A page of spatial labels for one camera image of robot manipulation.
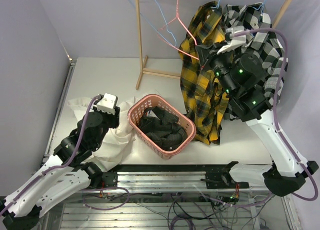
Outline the pink hanger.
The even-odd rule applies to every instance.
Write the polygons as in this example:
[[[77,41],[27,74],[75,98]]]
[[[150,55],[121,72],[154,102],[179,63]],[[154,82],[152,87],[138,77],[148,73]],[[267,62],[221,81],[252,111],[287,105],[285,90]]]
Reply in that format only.
[[[170,20],[168,23],[165,23],[165,25],[161,28],[161,30],[163,30],[163,29],[168,29],[168,26],[169,26],[171,23],[177,21],[177,22],[182,26],[182,28],[186,31],[186,33],[192,38],[192,40],[193,40],[193,42],[194,42],[194,45],[197,46],[198,43],[197,43],[196,38],[195,38],[194,35],[188,30],[188,27],[183,23],[183,21],[182,21],[181,18],[180,18],[179,6],[180,6],[180,0],[176,0],[176,4],[175,4],[175,17],[174,17],[172,20]],[[174,45],[171,44],[171,43],[167,43],[167,44],[168,44],[170,47],[172,47],[172,48],[174,48],[175,50],[177,50],[178,52],[180,52],[180,53],[182,53],[182,54],[184,54],[184,55],[186,55],[186,56],[188,56],[188,57],[191,57],[191,58],[193,58],[193,59],[195,59],[195,60],[199,60],[198,57],[193,56],[192,54],[187,53],[187,52],[181,50],[179,47],[174,46]]]

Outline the dark pinstriped shirt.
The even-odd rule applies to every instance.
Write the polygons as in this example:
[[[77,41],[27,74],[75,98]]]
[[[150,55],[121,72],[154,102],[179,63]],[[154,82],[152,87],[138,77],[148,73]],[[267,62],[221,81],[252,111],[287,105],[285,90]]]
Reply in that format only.
[[[178,121],[176,115],[161,107],[148,107],[143,111],[138,128],[162,150],[173,151],[188,136]]]

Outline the blue wire hanger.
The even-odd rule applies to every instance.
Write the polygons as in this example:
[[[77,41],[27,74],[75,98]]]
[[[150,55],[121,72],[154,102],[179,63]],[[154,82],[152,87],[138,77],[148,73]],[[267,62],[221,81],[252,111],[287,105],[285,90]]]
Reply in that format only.
[[[135,9],[138,9],[138,3],[135,0],[127,0],[128,3]],[[169,27],[169,20],[166,13],[158,0],[146,0],[146,5],[141,6],[138,10],[138,15],[144,20],[148,26],[155,32],[164,43],[171,47],[177,47],[178,41],[174,32]]]

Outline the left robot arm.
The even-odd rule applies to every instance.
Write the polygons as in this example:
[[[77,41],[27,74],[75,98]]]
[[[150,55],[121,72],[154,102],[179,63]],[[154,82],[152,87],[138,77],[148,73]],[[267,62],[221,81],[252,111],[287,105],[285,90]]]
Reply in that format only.
[[[38,172],[0,200],[6,229],[32,229],[69,196],[82,189],[102,187],[102,168],[85,160],[101,147],[108,130],[119,126],[120,108],[115,107],[113,114],[94,108],[86,119],[77,123]]]

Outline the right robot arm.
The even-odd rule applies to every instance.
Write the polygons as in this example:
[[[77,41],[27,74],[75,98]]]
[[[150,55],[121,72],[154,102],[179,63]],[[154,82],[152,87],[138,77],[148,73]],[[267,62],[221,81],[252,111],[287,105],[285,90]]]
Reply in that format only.
[[[195,49],[201,70],[214,72],[233,113],[255,132],[272,159],[265,165],[233,161],[221,174],[221,184],[227,188],[239,182],[264,185],[281,197],[299,190],[319,166],[297,151],[291,152],[288,140],[276,129],[272,106],[258,85],[266,73],[259,58],[253,53],[234,57],[232,52],[219,52],[216,45],[198,45]]]

